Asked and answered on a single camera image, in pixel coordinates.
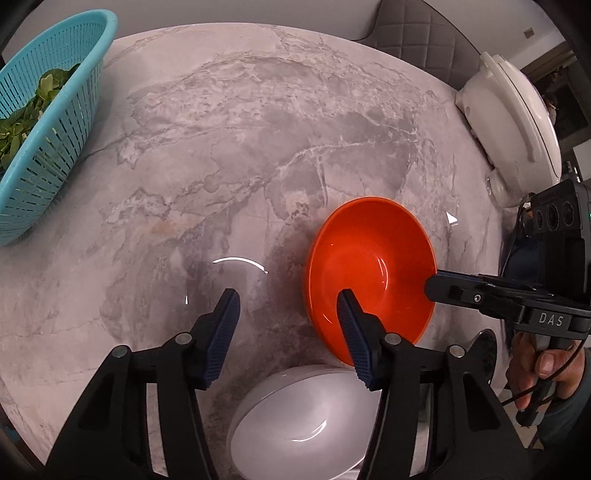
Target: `camera lens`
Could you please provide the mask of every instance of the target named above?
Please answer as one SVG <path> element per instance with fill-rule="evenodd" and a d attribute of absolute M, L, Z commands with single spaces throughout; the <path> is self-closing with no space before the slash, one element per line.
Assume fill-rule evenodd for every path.
<path fill-rule="evenodd" d="M 542 227 L 544 226 L 544 216 L 539 210 L 535 213 L 535 225 L 538 230 L 542 230 Z"/>
<path fill-rule="evenodd" d="M 558 209 L 554 204 L 548 207 L 548 226 L 550 230 L 556 230 L 558 228 Z"/>
<path fill-rule="evenodd" d="M 571 226 L 574 221 L 574 210 L 570 202 L 565 202 L 562 206 L 562 218 L 566 226 Z"/>

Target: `gray upholstered chair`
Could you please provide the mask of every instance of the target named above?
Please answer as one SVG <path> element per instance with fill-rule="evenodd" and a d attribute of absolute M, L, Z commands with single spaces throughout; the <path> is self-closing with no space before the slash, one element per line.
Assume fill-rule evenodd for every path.
<path fill-rule="evenodd" d="M 382 0 L 374 30 L 360 43 L 415 65 L 456 90 L 480 63 L 474 45 L 423 0 Z"/>

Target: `leafy green vegetable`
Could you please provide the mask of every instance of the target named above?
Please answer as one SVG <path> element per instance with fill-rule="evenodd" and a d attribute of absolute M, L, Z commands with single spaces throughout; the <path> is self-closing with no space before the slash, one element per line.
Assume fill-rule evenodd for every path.
<path fill-rule="evenodd" d="M 79 66 L 78 63 L 70 70 L 48 70 L 41 75 L 35 96 L 8 118 L 0 118 L 0 180 L 43 112 Z"/>

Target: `human hand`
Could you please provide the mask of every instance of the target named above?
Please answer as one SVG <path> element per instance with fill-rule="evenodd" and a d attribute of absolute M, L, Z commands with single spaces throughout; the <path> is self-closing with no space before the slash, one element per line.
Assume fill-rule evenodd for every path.
<path fill-rule="evenodd" d="M 505 374 L 513 395 L 535 385 L 538 378 L 548 378 L 562 367 L 573 354 L 579 343 L 573 342 L 569 350 L 546 350 L 538 355 L 535 351 L 534 336 L 518 332 L 513 338 L 513 357 Z M 555 378 L 556 396 L 566 399 L 576 392 L 585 369 L 584 350 L 577 354 L 572 363 Z M 515 406 L 523 410 L 529 405 L 531 394 L 515 400 Z"/>

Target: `white wall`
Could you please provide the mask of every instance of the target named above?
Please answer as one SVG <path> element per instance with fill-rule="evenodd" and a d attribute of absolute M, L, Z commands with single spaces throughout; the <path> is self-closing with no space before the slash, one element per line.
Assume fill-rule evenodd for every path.
<path fill-rule="evenodd" d="M 564 41 L 533 0 L 425 0 L 481 52 L 501 54 L 521 69 Z M 534 36 L 523 32 L 534 29 Z"/>
<path fill-rule="evenodd" d="M 518 68 L 564 39 L 533 0 L 426 0 L 480 51 L 500 53 Z M 118 37 L 206 22 L 256 22 L 305 28 L 358 40 L 369 34 L 379 0 L 44 0 L 4 51 L 6 60 L 56 22 L 91 8 L 119 17 Z M 523 31 L 533 28 L 526 39 Z"/>
<path fill-rule="evenodd" d="M 591 140 L 573 148 L 583 180 L 591 179 Z"/>
<path fill-rule="evenodd" d="M 117 14 L 117 37 L 174 25 L 255 22 L 358 40 L 369 34 L 378 5 L 379 0 L 44 0 L 23 22 L 3 56 L 10 59 L 46 28 L 92 8 Z"/>

